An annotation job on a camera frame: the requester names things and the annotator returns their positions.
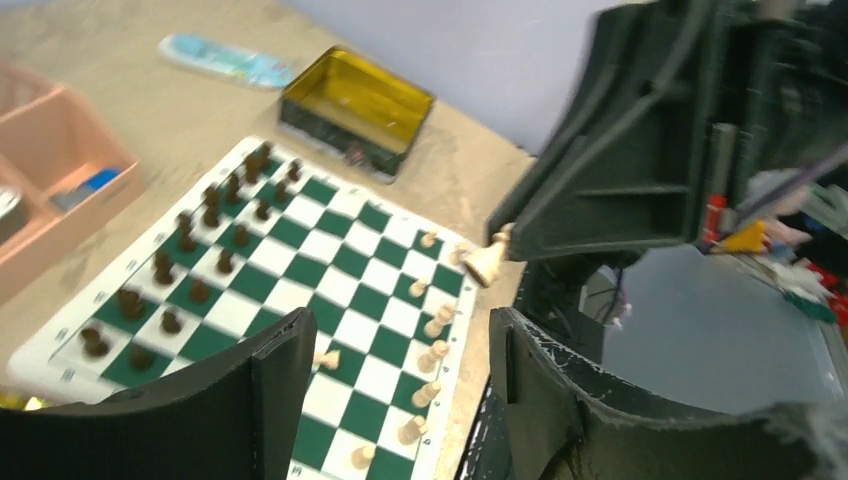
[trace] white pawn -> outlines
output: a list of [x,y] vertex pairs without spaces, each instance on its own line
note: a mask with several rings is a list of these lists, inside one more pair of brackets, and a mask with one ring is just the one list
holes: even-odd
[[368,465],[371,465],[371,461],[374,460],[375,453],[377,452],[374,450],[372,445],[359,447],[350,454],[350,463],[352,463],[353,468],[357,470],[366,469],[368,468]]
[[433,399],[436,398],[436,395],[438,395],[441,391],[442,382],[438,380],[430,382],[412,394],[412,404],[415,405],[416,408],[424,408],[427,405],[430,405],[430,402],[432,402]]
[[324,366],[329,368],[330,370],[335,370],[339,368],[340,359],[341,352],[338,350],[333,350],[332,352],[327,353],[315,352],[315,355],[312,356],[312,366]]
[[427,433],[427,421],[418,415],[398,429],[398,441],[403,445],[411,445],[425,433]]
[[442,330],[450,323],[456,310],[450,305],[442,305],[436,312],[436,316],[424,325],[424,335],[430,338],[436,338],[442,334]]
[[424,292],[427,290],[427,281],[423,278],[419,278],[409,287],[409,294],[415,298],[424,295]]
[[448,354],[450,346],[444,340],[436,340],[433,345],[418,357],[418,369],[422,373],[430,373],[436,368],[436,364]]

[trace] chess piece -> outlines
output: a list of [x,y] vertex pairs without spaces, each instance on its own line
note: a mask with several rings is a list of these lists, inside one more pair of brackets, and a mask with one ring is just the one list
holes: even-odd
[[432,229],[429,232],[425,233],[421,237],[421,246],[424,248],[431,248],[436,244],[436,237],[439,232],[436,229]]
[[459,265],[462,263],[462,257],[468,252],[468,244],[465,242],[459,242],[454,247],[453,251],[448,255],[448,261],[451,265]]
[[83,328],[80,332],[85,353],[94,358],[106,356],[109,353],[109,344],[94,327]]
[[233,245],[237,247],[246,247],[250,243],[250,234],[247,232],[247,227],[244,224],[238,224],[233,230]]
[[189,297],[196,303],[204,303],[209,300],[209,287],[199,279],[194,279],[189,288]]
[[153,366],[153,354],[138,345],[130,345],[130,366],[144,371]]
[[483,288],[489,288],[498,276],[506,258],[510,234],[514,224],[508,223],[492,238],[492,244],[469,253],[464,260],[468,274]]
[[430,373],[436,368],[436,364],[448,354],[450,346],[444,340],[436,340],[433,345],[418,357],[418,370],[422,373]]
[[436,316],[424,325],[424,335],[436,338],[442,334],[442,330],[450,323],[456,310],[450,305],[442,305],[436,311]]
[[254,214],[256,219],[264,222],[271,218],[271,215],[268,213],[269,208],[271,208],[271,204],[268,200],[260,198],[259,203],[256,204],[256,212]]
[[438,395],[441,391],[442,382],[438,380],[430,382],[412,394],[412,404],[415,405],[416,408],[424,408],[427,405],[430,405],[430,402],[432,402],[433,399],[436,398],[436,395]]
[[412,445],[425,433],[427,433],[427,421],[421,415],[417,415],[398,429],[398,441],[402,445]]
[[218,262],[215,264],[215,269],[218,273],[229,275],[233,273],[233,253],[229,250],[221,250],[218,255]]
[[374,449],[373,445],[359,447],[350,454],[350,463],[353,464],[353,468],[357,470],[364,470],[368,468],[368,465],[371,465],[371,462],[374,460],[375,453],[377,453],[377,451]]
[[169,308],[162,313],[162,331],[165,333],[176,335],[183,329],[182,322],[177,318],[177,311]]
[[424,295],[424,292],[427,290],[427,281],[423,278],[419,278],[412,285],[409,286],[409,294],[415,298]]
[[335,370],[339,368],[339,360],[341,360],[341,352],[338,350],[327,353],[315,352],[312,356],[312,366]]

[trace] table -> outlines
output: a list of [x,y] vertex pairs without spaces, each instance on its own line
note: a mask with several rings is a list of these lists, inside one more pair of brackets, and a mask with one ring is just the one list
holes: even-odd
[[[489,212],[529,165],[526,154],[439,103],[400,179],[391,186],[378,184],[279,133],[275,93],[241,89],[165,64],[156,44],[180,31],[279,55],[296,71],[342,43],[265,0],[56,0],[0,13],[0,55],[86,94],[139,157],[148,183],[145,195],[122,215],[0,307],[3,364],[246,135],[273,139],[481,244],[487,243],[483,222]],[[439,479],[453,478],[488,375],[488,311],[512,302],[520,267],[510,265],[479,297]]]

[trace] green square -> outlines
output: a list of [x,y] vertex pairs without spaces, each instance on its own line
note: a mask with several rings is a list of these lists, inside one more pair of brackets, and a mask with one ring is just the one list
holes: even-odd
[[230,283],[230,289],[259,303],[265,303],[276,285],[277,277],[245,263]]
[[305,305],[315,314],[315,321],[318,324],[318,330],[333,336],[342,323],[344,309],[326,298],[318,295],[312,295],[309,303]]
[[418,408],[412,404],[412,395],[426,383],[418,377],[413,377],[406,372],[400,372],[400,378],[398,379],[397,386],[395,386],[395,395],[392,397],[392,405],[404,412],[409,412],[413,415],[424,415],[426,417],[427,414],[425,412],[427,411],[427,407]]
[[268,235],[298,250],[309,235],[309,229],[283,215],[271,227]]
[[458,297],[462,291],[462,280],[464,278],[462,274],[444,265],[436,265],[436,272],[433,274],[433,280],[431,282],[439,290]]
[[292,460],[320,472],[324,466],[324,459],[330,453],[330,445],[335,436],[335,428],[308,415],[301,415],[297,425]]
[[300,194],[306,195],[322,205],[329,205],[330,200],[333,199],[338,191],[339,190],[336,187],[327,185],[315,178],[310,178],[300,189]]
[[442,251],[442,247],[444,246],[445,241],[441,238],[436,238],[436,241],[433,242],[432,247],[425,247],[421,244],[421,238],[423,238],[426,234],[427,232],[423,230],[418,230],[418,233],[415,234],[415,243],[412,244],[412,248],[432,258],[433,260],[438,260],[439,253]]
[[125,318],[121,314],[121,308],[118,306],[117,295],[112,295],[94,314],[94,318],[113,327],[119,328],[130,335],[135,335],[141,327],[147,322],[153,312],[156,310],[156,304],[141,297],[144,303],[144,314],[139,319]]
[[327,273],[327,265],[302,255],[295,255],[283,277],[307,287],[317,288]]
[[127,345],[123,350],[121,350],[121,353],[115,357],[115,360],[106,367],[103,375],[101,375],[103,378],[127,388],[135,388],[161,377],[173,360],[172,358],[146,349],[150,352],[150,355],[153,356],[153,365],[151,365],[151,367],[147,370],[136,370],[130,364],[131,346],[132,344]]
[[447,341],[448,335],[450,335],[451,325],[453,325],[453,320],[451,320],[451,323],[445,325],[445,328],[442,329],[442,333],[440,333],[438,337],[430,338],[427,336],[426,333],[424,333],[424,326],[427,325],[427,322],[432,319],[432,315],[421,312],[421,315],[418,317],[418,326],[415,327],[415,335],[413,335],[412,338],[428,345],[435,342],[436,340]]
[[238,341],[238,338],[231,337],[220,330],[201,323],[183,346],[180,356],[193,362],[199,362],[216,353],[223,352],[237,344]]
[[386,230],[386,225],[389,224],[389,214],[379,210],[370,202],[367,202],[362,206],[362,210],[360,210],[357,220],[371,230],[374,230],[377,233],[383,233],[383,231]]
[[336,252],[336,257],[333,258],[333,266],[353,278],[362,278],[365,267],[368,266],[368,257],[342,244]]
[[209,298],[203,303],[195,302],[191,299],[191,284],[194,280],[195,278],[192,276],[184,278],[183,281],[177,285],[177,288],[171,292],[171,295],[168,296],[167,302],[197,317],[204,318],[206,314],[212,310],[215,302],[221,298],[221,294],[223,292],[218,290],[218,288],[214,285],[206,283],[206,288],[209,290]]
[[229,227],[227,227],[226,230],[224,230],[224,233],[221,234],[221,237],[218,238],[218,241],[216,243],[233,253],[237,253],[242,257],[247,258],[251,256],[254,251],[256,251],[256,247],[258,247],[259,242],[262,241],[262,239],[259,238],[258,235],[250,231],[250,229],[247,229],[247,245],[236,245],[233,241],[233,237],[235,237],[235,234],[236,224],[233,223]]
[[368,285],[360,283],[350,300],[349,308],[379,322],[383,318],[383,312],[386,311],[388,304],[389,297]]
[[396,367],[403,367],[406,353],[409,351],[409,337],[380,326],[374,335],[369,354],[385,360]]
[[400,278],[398,278],[398,281],[395,282],[395,291],[392,295],[412,306],[422,308],[424,306],[424,299],[427,298],[427,292],[424,292],[424,295],[421,295],[420,297],[413,297],[409,294],[409,288],[412,287],[413,283],[415,283],[414,278],[405,273],[401,273]]
[[350,400],[347,401],[347,408],[339,427],[365,440],[377,443],[388,411],[388,405],[354,390]]
[[318,223],[315,224],[315,228],[318,230],[323,230],[339,238],[344,238],[351,226],[353,226],[353,219],[330,211],[325,211],[318,219]]
[[197,265],[197,262],[200,261],[203,255],[209,250],[209,247],[203,243],[200,243],[200,241],[198,241],[196,237],[193,237],[197,242],[197,248],[195,248],[192,252],[183,252],[177,247],[177,242],[179,241],[179,238],[179,232],[174,232],[170,237],[168,237],[167,240],[165,240],[165,243],[162,244],[162,249],[168,252],[168,254],[171,256],[171,260],[175,264],[181,265],[188,269],[192,269],[195,265]]
[[362,364],[365,363],[365,354],[336,341],[330,342],[330,347],[327,348],[328,352],[333,350],[339,351],[339,368],[329,370],[327,367],[321,366],[318,371],[349,387],[356,385],[356,380],[362,371]]
[[280,318],[282,317],[280,317],[277,313],[269,312],[265,309],[259,310],[259,313],[253,317],[253,321],[250,322],[250,326],[247,327],[247,330],[244,332],[244,336],[252,337],[276,323],[280,320]]
[[368,467],[366,480],[386,480],[388,478],[411,478],[415,462],[390,452],[380,446],[374,453],[374,460]]
[[388,238],[380,238],[374,258],[378,258],[395,268],[403,267],[407,250]]

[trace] white square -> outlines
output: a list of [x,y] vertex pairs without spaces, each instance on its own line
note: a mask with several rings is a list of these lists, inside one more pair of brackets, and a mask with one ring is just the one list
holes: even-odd
[[418,228],[412,222],[405,221],[396,215],[389,218],[386,231],[383,232],[384,237],[404,248],[412,247],[416,235],[418,235]]
[[[174,310],[174,313],[177,314],[177,320],[182,325],[182,329],[174,335],[162,330],[162,314],[168,309]],[[173,357],[180,353],[180,350],[194,335],[194,331],[197,330],[200,323],[201,320],[194,315],[165,303],[160,305],[150,316],[150,319],[142,325],[138,333],[135,334],[135,339],[147,344],[152,350]]]
[[260,304],[240,293],[224,290],[221,293],[221,298],[206,314],[205,320],[221,330],[241,337],[247,331],[247,327],[250,326],[253,319],[256,318],[261,307]]
[[345,237],[345,243],[357,252],[370,257],[374,255],[377,245],[380,244],[380,234],[359,222],[353,222]]
[[314,227],[323,213],[323,205],[304,195],[297,195],[292,198],[285,210],[287,216],[308,228]]
[[347,307],[350,305],[350,300],[353,298],[353,294],[356,293],[358,286],[358,280],[331,266],[324,273],[315,291],[336,305]]
[[356,218],[363,205],[365,205],[365,198],[362,195],[352,195],[347,191],[339,190],[330,200],[327,209],[350,218]]
[[336,430],[336,435],[333,437],[333,443],[330,444],[330,450],[327,452],[321,471],[332,475],[333,478],[365,480],[368,476],[368,468],[362,470],[355,468],[351,463],[351,454],[369,444],[370,442],[367,440],[346,430]]
[[[85,344],[79,333],[83,328],[94,327],[100,332],[102,338],[109,345],[109,352],[102,357],[92,357],[85,353]],[[82,366],[96,375],[101,375],[106,368],[115,361],[115,358],[130,344],[132,336],[107,323],[90,320],[56,352],[61,360],[70,362],[71,365]]]
[[415,335],[415,329],[418,327],[420,317],[421,310],[417,307],[396,297],[392,297],[386,305],[386,311],[383,312],[383,318],[380,320],[380,323],[386,328],[412,338]]
[[213,245],[209,250],[200,257],[197,265],[191,269],[192,275],[202,278],[205,282],[218,287],[221,290],[226,290],[230,282],[236,277],[239,271],[244,266],[244,259],[238,255],[233,255],[233,271],[232,273],[221,273],[218,271],[218,259],[221,258],[223,248]]
[[299,252],[322,263],[329,264],[336,257],[342,241],[320,230],[312,230],[300,246]]
[[258,206],[258,200],[250,200],[248,205],[239,212],[238,215],[236,215],[236,221],[243,223],[247,228],[255,232],[257,236],[263,237],[268,235],[271,231],[271,227],[273,227],[277,223],[277,220],[279,220],[282,216],[282,212],[274,208],[272,205],[271,208],[268,209],[268,220],[259,220],[256,218],[256,208]]
[[398,440],[398,432],[400,432],[401,427],[412,420],[412,417],[413,415],[411,413],[389,406],[389,411],[386,413],[386,421],[383,422],[383,429],[380,431],[380,439],[377,441],[377,444],[390,452],[410,460],[415,460],[415,455],[418,453],[418,442],[421,440],[419,439],[418,442],[412,442],[409,445],[404,445]]
[[413,278],[423,278],[429,283],[436,273],[437,263],[421,252],[410,250],[406,252],[401,270]]
[[427,350],[429,349],[430,345],[421,343],[418,340],[411,340],[409,342],[409,350],[406,351],[406,358],[403,360],[403,371],[410,375],[415,375],[425,382],[432,382],[438,378],[441,363],[436,365],[436,368],[429,373],[424,373],[418,369],[418,359],[421,358],[421,355],[427,353]]
[[368,355],[362,363],[362,370],[353,388],[386,405],[391,405],[398,379],[400,379],[400,369]]
[[398,278],[400,278],[398,269],[376,258],[368,261],[362,273],[362,283],[386,295],[394,293]]
[[339,328],[336,329],[335,338],[362,353],[367,353],[379,326],[376,320],[353,310],[345,310]]
[[274,289],[271,290],[268,298],[265,299],[265,305],[282,315],[286,315],[296,308],[305,307],[309,304],[314,293],[311,288],[281,278],[274,285]]
[[250,255],[250,263],[277,277],[282,277],[297,251],[288,245],[265,237],[259,241],[256,250]]
[[174,281],[170,285],[159,285],[153,278],[153,259],[144,262],[141,267],[127,280],[126,285],[138,290],[139,294],[154,300],[156,303],[164,302],[174,293],[177,285],[188,275],[188,270],[180,265],[171,268]]
[[338,428],[352,391],[347,385],[316,373],[303,399],[303,413]]

